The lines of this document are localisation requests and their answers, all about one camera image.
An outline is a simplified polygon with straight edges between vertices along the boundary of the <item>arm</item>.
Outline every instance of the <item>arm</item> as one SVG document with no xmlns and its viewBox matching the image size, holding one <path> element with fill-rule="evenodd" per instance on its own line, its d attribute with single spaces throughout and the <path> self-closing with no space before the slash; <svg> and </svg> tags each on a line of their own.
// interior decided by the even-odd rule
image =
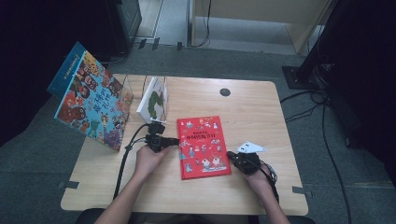
<svg viewBox="0 0 396 224">
<path fill-rule="evenodd" d="M 157 168 L 168 152 L 169 147 L 158 153 L 154 153 L 148 146 L 141 147 L 136 152 L 134 174 L 117 198 L 99 216 L 95 224 L 127 223 L 140 190 L 149 178 L 149 175 Z"/>
<path fill-rule="evenodd" d="M 266 165 L 263 165 L 262 169 L 268 175 L 270 174 L 270 171 L 268 170 L 268 167 Z M 288 219 L 282 211 L 282 208 L 277 202 L 276 197 L 271 189 L 271 185 L 268 183 L 265 175 L 262 172 L 258 171 L 254 175 L 244 175 L 244 177 L 249 183 L 251 189 L 262 201 L 269 223 L 289 223 Z"/>
</svg>

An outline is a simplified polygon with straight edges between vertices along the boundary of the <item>book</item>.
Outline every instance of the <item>book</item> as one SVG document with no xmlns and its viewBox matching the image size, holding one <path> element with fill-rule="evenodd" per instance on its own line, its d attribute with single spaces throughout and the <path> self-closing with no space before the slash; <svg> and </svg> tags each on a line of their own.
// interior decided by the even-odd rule
<svg viewBox="0 0 396 224">
<path fill-rule="evenodd" d="M 146 123 L 151 123 L 152 121 L 166 122 L 166 90 L 166 77 L 163 79 L 163 82 L 157 77 L 151 79 L 136 109 L 136 113 L 140 115 L 143 121 Z"/>
<path fill-rule="evenodd" d="M 131 87 L 121 82 L 125 79 L 115 79 L 77 42 L 47 88 L 61 99 L 55 118 L 107 147 L 120 150 L 134 97 Z"/>
<path fill-rule="evenodd" d="M 220 117 L 177 120 L 182 179 L 230 175 Z"/>
</svg>

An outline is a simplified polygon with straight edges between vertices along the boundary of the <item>red book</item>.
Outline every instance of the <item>red book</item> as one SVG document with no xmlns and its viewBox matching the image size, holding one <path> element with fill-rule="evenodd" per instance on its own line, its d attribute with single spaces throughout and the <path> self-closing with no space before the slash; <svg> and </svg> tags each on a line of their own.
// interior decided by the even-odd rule
<svg viewBox="0 0 396 224">
<path fill-rule="evenodd" d="M 177 128 L 182 179 L 231 173 L 219 116 L 178 119 Z"/>
</svg>

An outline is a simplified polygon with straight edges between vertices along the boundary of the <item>gray floor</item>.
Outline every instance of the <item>gray floor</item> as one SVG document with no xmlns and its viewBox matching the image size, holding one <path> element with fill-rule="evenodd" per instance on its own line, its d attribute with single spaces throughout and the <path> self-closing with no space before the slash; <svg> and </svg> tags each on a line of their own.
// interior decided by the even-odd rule
<svg viewBox="0 0 396 224">
<path fill-rule="evenodd" d="M 145 1 L 150 2 L 152 0 L 140 0 L 142 3 Z M 154 38 L 160 38 L 160 44 L 163 45 L 175 45 L 177 42 L 182 42 L 183 46 L 187 46 L 188 43 L 191 44 L 191 37 L 188 36 L 188 22 L 192 20 L 189 12 L 189 2 L 186 0 L 164 1 L 155 35 L 146 37 L 148 43 L 153 43 Z M 145 9 L 142 10 L 143 20 L 145 15 L 151 15 L 153 11 L 156 11 L 156 8 L 143 7 L 143 9 Z M 204 40 L 206 21 L 207 18 L 203 17 L 195 19 L 195 42 L 193 43 L 195 46 Z M 205 49 L 296 54 L 284 23 L 210 18 L 209 28 L 209 41 L 202 46 Z M 307 46 L 300 52 L 301 55 L 307 55 L 318 39 L 319 32 L 320 27 L 311 35 Z"/>
<path fill-rule="evenodd" d="M 108 67 L 110 71 L 267 80 L 276 84 L 280 99 L 298 92 L 288 88 L 281 67 L 299 66 L 304 56 L 286 50 L 287 47 L 276 51 L 273 46 L 271 52 L 225 47 L 177 51 L 176 42 L 185 42 L 186 36 L 182 32 L 183 22 L 176 18 L 184 18 L 185 14 L 179 9 L 186 2 L 164 2 L 156 33 L 161 45 L 155 50 L 150 44 L 142 49 L 133 47 L 120 63 Z M 166 20 L 171 17 L 169 13 L 176 24 Z M 287 46 L 287 38 L 282 38 L 285 42 L 281 45 Z M 214 47 L 215 40 L 212 36 L 209 46 Z M 24 133 L 0 147 L 0 223 L 74 223 L 80 214 L 79 211 L 62 210 L 60 202 L 64 190 L 57 187 L 60 181 L 70 177 L 84 136 L 53 119 L 59 103 L 51 98 Z M 309 95 L 302 95 L 283 103 L 282 109 L 288 118 L 313 105 Z M 327 141 L 346 188 L 352 222 L 394 223 L 396 191 L 383 164 L 364 149 L 345 146 L 343 130 L 330 106 L 326 107 L 324 118 Z M 347 223 L 345 200 L 323 141 L 322 119 L 320 106 L 310 117 L 287 123 L 308 202 L 307 216 L 317 223 Z M 261 217 L 261 223 L 266 223 L 265 217 Z"/>
</svg>

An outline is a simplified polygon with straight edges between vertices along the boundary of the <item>cable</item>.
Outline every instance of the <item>cable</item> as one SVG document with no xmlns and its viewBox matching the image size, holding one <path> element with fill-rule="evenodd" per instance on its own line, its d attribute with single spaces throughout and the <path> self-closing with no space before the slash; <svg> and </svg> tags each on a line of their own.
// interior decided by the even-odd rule
<svg viewBox="0 0 396 224">
<path fill-rule="evenodd" d="M 146 80 L 147 80 L 148 76 L 145 76 L 145 81 L 143 82 L 143 89 L 142 89 L 142 99 L 143 99 L 143 95 L 145 94 L 145 86 L 146 86 Z"/>
<path fill-rule="evenodd" d="M 268 167 L 268 169 L 270 170 L 271 176 L 269 176 L 267 173 L 265 173 L 265 171 L 260 166 L 256 165 L 253 161 L 250 161 L 250 160 L 247 160 L 247 159 L 242 159 L 242 160 L 243 161 L 247 161 L 248 163 L 252 164 L 253 166 L 258 168 L 265 175 L 265 178 L 267 178 L 268 183 L 270 184 L 271 189 L 273 190 L 273 193 L 274 193 L 274 195 L 276 197 L 276 200 L 279 202 L 279 194 L 277 193 L 277 190 L 276 190 L 276 187 L 275 187 L 275 182 L 277 181 L 277 176 L 272 173 L 272 170 L 273 170 L 272 167 L 270 166 L 271 167 L 270 168 L 270 167 L 268 167 L 267 163 L 265 163 L 263 161 L 260 161 L 261 164 L 266 165 Z"/>
<path fill-rule="evenodd" d="M 344 183 L 343 183 L 343 179 L 341 178 L 340 172 L 338 171 L 337 165 L 335 164 L 334 158 L 332 157 L 332 153 L 330 152 L 330 148 L 329 148 L 329 144 L 327 143 L 327 138 L 326 138 L 326 132 L 325 132 L 325 128 L 324 128 L 324 118 L 325 118 L 325 111 L 326 111 L 326 104 L 323 104 L 323 112 L 322 112 L 322 133 L 323 133 L 323 140 L 324 140 L 324 144 L 326 145 L 327 148 L 327 152 L 329 153 L 330 159 L 332 160 L 332 165 L 334 167 L 334 170 L 337 174 L 338 180 L 340 182 L 341 185 L 341 190 L 343 191 L 343 195 L 344 195 L 344 200 L 346 202 L 346 212 L 347 212 L 347 220 L 349 224 L 352 224 L 352 217 L 350 214 L 350 207 L 349 207 L 349 201 L 347 199 L 347 193 L 346 193 L 346 189 L 344 187 Z"/>
<path fill-rule="evenodd" d="M 201 44 L 197 45 L 197 46 L 192 46 L 193 48 L 199 48 L 201 46 L 203 46 L 207 41 L 209 41 L 210 44 L 210 39 L 209 39 L 209 19 L 210 19 L 210 10 L 212 8 L 212 0 L 209 0 L 209 8 L 207 10 L 207 20 L 206 20 L 206 24 L 205 24 L 205 19 L 204 19 L 204 25 L 206 26 L 206 36 L 204 38 L 204 40 L 202 41 Z"/>
<path fill-rule="evenodd" d="M 285 102 L 286 100 L 289 100 L 289 99 L 291 99 L 291 98 L 293 98 L 293 97 L 295 97 L 295 96 L 298 96 L 298 95 L 301 95 L 301 94 L 304 94 L 304 93 L 307 93 L 307 92 L 309 92 L 309 91 L 302 91 L 302 92 L 295 93 L 295 94 L 293 94 L 293 95 L 291 95 L 291 96 L 289 96 L 289 97 L 286 97 L 285 99 L 281 100 L 281 103 L 283 103 L 283 102 Z M 313 98 L 313 94 L 314 94 L 314 93 L 317 93 L 317 94 L 319 94 L 319 95 L 321 96 L 321 98 L 322 98 L 322 101 L 321 101 L 321 102 L 318 102 L 318 101 L 315 101 L 315 100 L 314 100 L 314 98 Z M 325 122 L 324 122 L 324 121 L 325 121 L 326 104 L 327 104 L 329 98 L 326 97 L 326 96 L 324 96 L 324 95 L 321 94 L 320 92 L 313 91 L 313 92 L 311 93 L 311 100 L 312 100 L 316 105 L 315 105 L 314 107 L 312 107 L 312 108 L 310 108 L 310 109 L 308 109 L 308 110 L 305 111 L 305 112 L 311 111 L 311 113 L 310 113 L 309 115 L 312 114 L 312 111 L 313 111 L 317 106 L 323 105 L 322 122 L 321 122 L 321 124 L 322 124 L 321 126 L 322 126 L 323 141 L 324 141 L 324 143 L 325 143 L 325 146 L 326 146 L 327 152 L 328 152 L 328 154 L 329 154 L 329 157 L 330 157 L 330 159 L 331 159 L 331 161 L 332 161 L 332 166 L 334 167 L 334 170 L 335 170 L 335 172 L 336 172 L 336 174 L 337 174 L 337 178 L 338 178 L 338 180 L 339 180 L 339 182 L 340 182 L 341 190 L 342 190 L 342 192 L 343 192 L 344 200 L 345 200 L 345 203 L 346 203 L 346 212 L 347 212 L 347 216 L 348 216 L 348 223 L 349 223 L 349 224 L 352 224 L 352 217 L 351 217 L 351 212 L 350 212 L 350 207 L 349 207 L 349 201 L 348 201 L 347 193 L 346 193 L 346 190 L 345 190 L 345 187 L 344 187 L 344 182 L 343 182 L 343 180 L 342 180 L 342 178 L 341 178 L 340 172 L 338 171 L 337 165 L 336 165 L 335 160 L 334 160 L 334 158 L 333 158 L 333 156 L 332 156 L 332 153 L 331 153 L 331 151 L 330 151 L 330 147 L 329 147 L 329 144 L 328 144 L 328 142 L 327 142 L 327 137 L 326 137 L 326 130 L 325 130 Z"/>
<path fill-rule="evenodd" d="M 322 105 L 322 104 L 325 103 L 325 102 L 324 102 L 324 96 L 323 96 L 319 91 L 301 91 L 301 92 L 297 92 L 297 93 L 294 93 L 293 95 L 288 96 L 288 97 L 286 97 L 285 99 L 281 100 L 280 103 L 282 104 L 283 102 L 285 102 L 285 101 L 287 101 L 287 100 L 289 100 L 289 99 L 291 99 L 291 98 L 294 98 L 294 97 L 296 97 L 296 96 L 298 96 L 298 95 L 302 95 L 302 94 L 305 94 L 305 93 L 311 93 L 311 94 L 310 94 L 311 100 L 312 100 L 316 105 L 314 105 L 313 107 L 311 107 L 311 108 L 305 110 L 304 112 L 301 112 L 301 113 L 299 113 L 299 114 L 295 114 L 295 115 L 293 115 L 293 116 L 291 116 L 291 117 L 289 117 L 289 118 L 286 118 L 286 119 L 285 119 L 286 122 L 293 121 L 293 120 L 296 120 L 296 119 L 302 119 L 302 118 L 311 116 L 312 113 L 314 112 L 314 110 L 315 110 L 318 106 L 320 106 L 320 105 Z M 322 101 L 321 101 L 321 102 L 315 101 L 315 99 L 314 99 L 314 94 L 320 95 L 320 97 L 322 98 Z"/>
<path fill-rule="evenodd" d="M 116 189 L 114 190 L 114 196 L 113 196 L 113 200 L 119 195 L 119 191 L 120 191 L 120 184 L 121 184 L 121 180 L 122 180 L 122 173 L 123 173 L 123 169 L 125 167 L 125 162 L 126 159 L 128 158 L 128 153 L 129 151 L 131 151 L 132 146 L 134 145 L 134 143 L 136 143 L 137 141 L 141 140 L 142 138 L 137 139 L 136 141 L 134 141 L 134 139 L 136 138 L 137 134 L 140 132 L 140 130 L 142 130 L 142 128 L 149 126 L 147 123 L 143 124 L 142 126 L 140 126 L 136 132 L 134 133 L 134 136 L 132 137 L 131 141 L 129 142 L 128 146 L 125 147 L 125 153 L 122 157 L 122 162 L 121 162 L 121 166 L 120 166 L 120 171 L 119 171 L 119 177 L 117 179 L 117 185 L 116 185 Z"/>
</svg>

